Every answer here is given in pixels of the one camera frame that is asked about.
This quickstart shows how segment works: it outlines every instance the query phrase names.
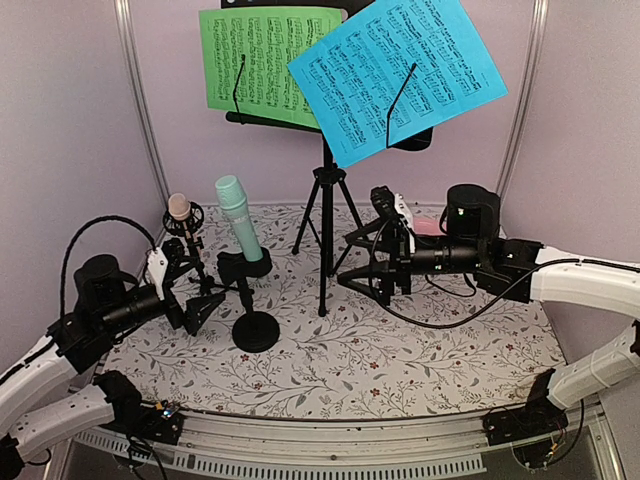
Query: floral tablecloth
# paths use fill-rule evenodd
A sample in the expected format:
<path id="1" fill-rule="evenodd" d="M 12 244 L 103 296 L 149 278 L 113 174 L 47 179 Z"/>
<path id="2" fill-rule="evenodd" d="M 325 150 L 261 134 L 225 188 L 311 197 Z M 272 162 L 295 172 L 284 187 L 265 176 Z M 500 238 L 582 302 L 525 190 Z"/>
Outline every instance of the floral tablecloth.
<path id="1" fill-rule="evenodd" d="M 414 207 L 415 215 L 439 210 Z M 146 325 L 114 349 L 104 369 L 120 370 L 148 400 L 171 399 L 183 407 L 261 417 L 370 419 L 467 412 L 517 403 L 537 373 L 564 363 L 540 305 L 501 302 L 490 313 L 455 330 L 428 330 L 387 315 L 375 302 L 330 281 L 325 318 L 317 316 L 319 247 L 309 228 L 297 256 L 291 254 L 302 206 L 253 207 L 262 245 L 274 263 L 268 277 L 252 281 L 255 308 L 280 323 L 281 338 L 262 354 L 245 354 L 231 340 L 242 314 L 233 292 L 197 337 L 173 331 L 167 321 Z M 215 207 L 205 208 L 203 257 L 216 274 L 216 254 L 239 251 Z M 363 221 L 373 218 L 361 208 Z M 314 211 L 320 226 L 319 212 Z M 335 208 L 336 256 L 342 235 L 354 229 L 348 210 Z M 354 249 L 341 271 L 365 265 Z M 468 291 L 461 278 L 435 278 Z M 197 287 L 183 278 L 175 288 L 185 301 Z M 452 322 L 491 299 L 445 294 L 416 279 L 414 294 L 394 308 L 417 319 Z"/>

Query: white wall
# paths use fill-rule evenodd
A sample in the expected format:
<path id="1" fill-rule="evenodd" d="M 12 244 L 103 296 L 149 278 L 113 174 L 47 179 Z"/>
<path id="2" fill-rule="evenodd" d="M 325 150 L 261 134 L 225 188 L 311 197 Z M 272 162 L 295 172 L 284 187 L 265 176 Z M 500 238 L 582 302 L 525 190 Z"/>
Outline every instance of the white wall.
<path id="1" fill-rule="evenodd" d="M 3 371 L 57 319 L 62 256 L 75 230 L 118 213 L 157 234 L 163 207 L 112 1 L 1 2 L 0 45 Z M 147 248 L 122 226 L 95 227 L 83 238 L 70 274 L 103 252 L 135 272 Z M 73 287 L 68 291 L 71 308 Z"/>
<path id="2" fill-rule="evenodd" d="M 436 128 L 432 147 L 390 150 L 348 169 L 357 200 L 386 183 L 412 200 L 443 203 L 453 183 L 495 188 L 524 73 L 533 0 L 464 0 L 510 94 Z M 151 120 L 173 191 L 216 201 L 214 183 L 236 174 L 252 201 L 304 201 L 322 164 L 318 134 L 240 126 L 206 105 L 198 11 L 219 0 L 136 0 L 131 13 Z M 283 179 L 286 188 L 282 188 Z"/>
<path id="3" fill-rule="evenodd" d="M 640 3 L 551 1 L 522 149 L 503 209 L 510 235 L 640 262 Z M 569 360 L 628 318 L 548 308 Z M 640 379 L 602 395 L 627 478 L 640 478 Z"/>

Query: blue paper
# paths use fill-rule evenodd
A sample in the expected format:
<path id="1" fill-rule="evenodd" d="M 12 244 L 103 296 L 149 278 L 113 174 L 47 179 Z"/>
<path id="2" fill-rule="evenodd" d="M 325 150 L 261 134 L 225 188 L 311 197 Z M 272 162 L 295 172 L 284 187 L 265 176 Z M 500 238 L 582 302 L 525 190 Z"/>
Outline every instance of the blue paper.
<path id="1" fill-rule="evenodd" d="M 289 64 L 339 166 L 386 148 L 414 63 L 391 145 L 507 94 L 456 0 L 377 0 Z"/>

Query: black music stand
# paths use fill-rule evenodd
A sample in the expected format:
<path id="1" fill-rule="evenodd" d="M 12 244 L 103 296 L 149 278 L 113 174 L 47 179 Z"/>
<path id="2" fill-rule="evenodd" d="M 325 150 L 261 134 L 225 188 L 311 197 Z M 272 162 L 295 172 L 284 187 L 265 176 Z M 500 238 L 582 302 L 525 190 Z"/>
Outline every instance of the black music stand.
<path id="1" fill-rule="evenodd" d="M 221 0 L 221 8 L 239 8 L 239 7 L 274 7 L 274 6 L 298 6 L 298 7 L 330 7 L 330 8 L 340 8 L 347 11 L 347 15 L 349 17 L 355 15 L 360 10 L 373 3 L 370 0 L 232 0 L 230 3 L 229 0 Z M 411 138 L 407 138 L 401 142 L 398 142 L 394 145 L 389 145 L 389 125 L 388 122 L 390 120 L 391 114 L 393 113 L 393 109 L 402 94 L 404 87 L 406 86 L 411 74 L 415 66 L 412 67 L 411 72 L 407 76 L 407 80 L 402 86 L 400 92 L 398 93 L 396 100 L 393 102 L 393 105 L 389 109 L 389 113 L 387 115 L 387 148 L 398 148 L 400 150 L 406 150 L 411 152 L 417 152 L 420 150 L 424 150 L 431 145 L 431 140 L 433 136 L 433 128 L 429 128 L 423 132 L 420 132 L 414 135 Z M 236 81 L 236 87 L 234 88 L 234 99 L 235 99 L 235 90 L 238 87 L 238 83 L 240 80 L 240 76 Z M 229 122 L 251 125 L 264 125 L 270 127 L 279 127 L 279 128 L 289 128 L 293 130 L 301 130 L 305 132 L 316 132 L 322 133 L 321 130 L 311 127 L 305 127 L 303 125 L 297 125 L 294 123 L 283 122 L 280 120 L 272 120 L 270 118 L 258 117 L 255 115 L 245 115 L 238 112 L 227 112 L 225 118 Z M 320 246 L 320 303 L 318 306 L 318 315 L 324 317 L 327 314 L 327 305 L 326 305 L 326 296 L 327 296 L 327 278 L 332 277 L 340 268 L 340 265 L 349 254 L 351 246 L 348 245 L 345 247 L 345 250 L 342 252 L 342 255 L 338 259 L 338 261 L 334 264 L 334 256 L 333 256 L 333 187 L 338 185 L 340 190 L 342 191 L 342 195 L 344 196 L 345 201 L 347 202 L 347 206 L 351 214 L 353 215 L 354 221 L 358 228 L 362 228 L 362 221 L 360 220 L 360 216 L 358 215 L 358 211 L 353 202 L 353 198 L 349 193 L 349 189 L 345 183 L 345 178 L 347 176 L 347 172 L 343 169 L 338 168 L 336 163 L 333 161 L 333 153 L 331 153 L 331 149 L 327 144 L 324 136 L 322 137 L 323 143 L 323 165 L 322 167 L 318 167 L 313 170 L 313 176 L 315 178 L 313 187 L 311 189 L 311 194 L 309 195 L 309 200 L 307 202 L 307 206 L 304 212 L 304 216 L 302 217 L 302 223 L 300 225 L 300 229 L 298 231 L 298 236 L 296 238 L 296 242 L 293 246 L 291 253 L 293 255 L 297 255 L 300 251 L 300 244 L 302 242 L 302 238 L 304 236 L 304 231 L 306 229 L 307 224 L 311 228 L 313 235 Z M 318 235 L 318 230 L 315 228 L 312 220 L 311 220 L 311 211 L 313 210 L 313 205 L 315 204 L 316 198 L 318 196 L 318 192 L 322 188 L 322 224 L 320 235 Z"/>

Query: green sheet music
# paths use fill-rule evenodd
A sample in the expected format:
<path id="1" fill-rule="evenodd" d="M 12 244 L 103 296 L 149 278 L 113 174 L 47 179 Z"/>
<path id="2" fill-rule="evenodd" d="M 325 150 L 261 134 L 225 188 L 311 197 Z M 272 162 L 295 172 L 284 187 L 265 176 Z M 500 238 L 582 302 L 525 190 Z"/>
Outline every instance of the green sheet music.
<path id="1" fill-rule="evenodd" d="M 318 128 L 287 64 L 341 22 L 341 12 L 335 8 L 201 11 L 209 108 L 236 111 L 233 90 L 240 76 L 236 94 L 240 113 Z"/>

